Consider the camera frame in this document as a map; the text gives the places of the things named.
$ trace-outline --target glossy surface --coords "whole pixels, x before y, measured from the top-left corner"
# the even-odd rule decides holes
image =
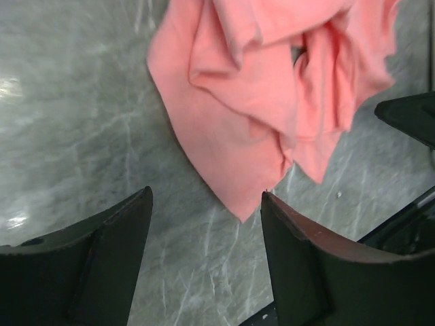
[[[324,184],[275,193],[358,239],[435,184],[428,150],[376,103],[428,90],[428,5],[404,0],[397,84],[370,99]],[[0,3],[0,244],[58,230],[150,185],[154,215],[129,326],[235,326],[272,301],[258,212],[240,225],[195,173],[145,65],[167,0]]]

